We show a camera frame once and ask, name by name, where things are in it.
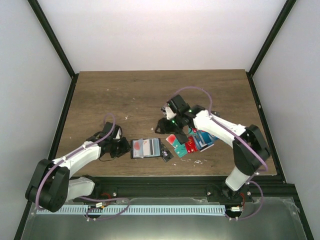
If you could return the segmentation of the plain black card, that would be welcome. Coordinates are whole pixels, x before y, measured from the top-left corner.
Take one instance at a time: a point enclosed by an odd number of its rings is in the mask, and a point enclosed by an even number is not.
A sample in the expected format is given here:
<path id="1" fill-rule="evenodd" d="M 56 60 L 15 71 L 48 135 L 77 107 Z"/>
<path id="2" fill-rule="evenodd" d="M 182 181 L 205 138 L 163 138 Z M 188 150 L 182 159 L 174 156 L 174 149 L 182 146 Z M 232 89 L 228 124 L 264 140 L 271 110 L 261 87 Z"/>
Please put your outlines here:
<path id="1" fill-rule="evenodd" d="M 175 133 L 174 135 L 181 145 L 189 141 L 189 138 L 185 133 Z"/>

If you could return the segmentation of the white card red circle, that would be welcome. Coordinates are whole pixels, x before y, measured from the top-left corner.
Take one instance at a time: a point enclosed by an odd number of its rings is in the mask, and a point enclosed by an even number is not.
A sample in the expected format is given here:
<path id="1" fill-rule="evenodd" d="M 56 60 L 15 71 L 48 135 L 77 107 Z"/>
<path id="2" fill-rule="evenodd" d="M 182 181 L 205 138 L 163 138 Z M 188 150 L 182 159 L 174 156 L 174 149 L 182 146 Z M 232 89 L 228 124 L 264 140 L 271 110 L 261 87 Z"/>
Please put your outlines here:
<path id="1" fill-rule="evenodd" d="M 174 134 L 170 134 L 167 138 L 166 141 L 173 147 L 173 148 L 177 148 L 179 146 L 179 141 L 176 138 L 176 136 Z"/>

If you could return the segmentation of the black leather card holder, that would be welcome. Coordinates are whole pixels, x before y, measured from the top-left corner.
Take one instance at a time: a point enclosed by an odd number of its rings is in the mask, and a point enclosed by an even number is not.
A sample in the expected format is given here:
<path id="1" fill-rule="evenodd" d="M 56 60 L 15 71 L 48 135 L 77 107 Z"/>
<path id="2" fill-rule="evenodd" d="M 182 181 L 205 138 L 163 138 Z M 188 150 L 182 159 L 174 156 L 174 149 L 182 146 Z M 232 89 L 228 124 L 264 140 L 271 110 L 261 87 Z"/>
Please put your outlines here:
<path id="1" fill-rule="evenodd" d="M 162 155 L 160 138 L 140 138 L 130 142 L 131 159 L 157 158 Z"/>

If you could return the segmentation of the red card with gold text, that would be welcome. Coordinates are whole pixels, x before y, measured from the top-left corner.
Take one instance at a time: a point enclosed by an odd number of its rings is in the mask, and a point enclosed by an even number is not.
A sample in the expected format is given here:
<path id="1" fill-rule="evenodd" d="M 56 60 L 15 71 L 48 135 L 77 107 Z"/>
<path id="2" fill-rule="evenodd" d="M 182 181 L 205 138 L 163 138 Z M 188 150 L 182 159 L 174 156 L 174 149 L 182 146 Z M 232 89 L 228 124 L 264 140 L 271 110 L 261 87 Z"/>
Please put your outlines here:
<path id="1" fill-rule="evenodd" d="M 189 136 L 188 141 L 184 145 L 188 154 L 199 151 L 193 136 Z"/>

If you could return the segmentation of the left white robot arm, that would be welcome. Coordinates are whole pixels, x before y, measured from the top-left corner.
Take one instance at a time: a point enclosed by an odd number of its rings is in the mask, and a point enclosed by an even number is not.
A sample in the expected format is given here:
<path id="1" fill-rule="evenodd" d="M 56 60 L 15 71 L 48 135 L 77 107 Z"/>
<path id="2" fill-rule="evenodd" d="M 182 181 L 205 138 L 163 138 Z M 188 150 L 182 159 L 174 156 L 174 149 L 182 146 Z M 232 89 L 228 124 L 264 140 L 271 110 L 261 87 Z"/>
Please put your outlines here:
<path id="1" fill-rule="evenodd" d="M 34 203 L 38 210 L 53 213 L 65 202 L 79 197 L 97 202 L 102 196 L 102 189 L 97 182 L 90 176 L 74 177 L 74 174 L 105 154 L 114 159 L 130 150 L 122 128 L 106 122 L 103 130 L 87 138 L 72 152 L 53 160 L 40 160 L 26 189 L 25 198 Z"/>

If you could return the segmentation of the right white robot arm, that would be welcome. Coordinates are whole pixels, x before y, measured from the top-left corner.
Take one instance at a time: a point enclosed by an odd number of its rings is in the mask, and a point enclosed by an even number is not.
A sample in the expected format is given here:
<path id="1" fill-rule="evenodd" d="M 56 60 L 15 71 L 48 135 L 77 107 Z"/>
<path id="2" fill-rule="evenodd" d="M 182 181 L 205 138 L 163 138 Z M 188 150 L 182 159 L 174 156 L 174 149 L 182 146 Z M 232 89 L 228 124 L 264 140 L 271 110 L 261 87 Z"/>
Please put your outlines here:
<path id="1" fill-rule="evenodd" d="M 271 156 L 268 144 L 256 125 L 248 127 L 224 120 L 200 105 L 189 106 L 177 94 L 161 108 L 164 115 L 155 132 L 173 134 L 182 144 L 188 144 L 189 138 L 184 127 L 208 133 L 233 150 L 234 168 L 222 184 L 221 194 L 229 202 L 240 196 L 241 188 L 258 173 L 266 160 Z"/>

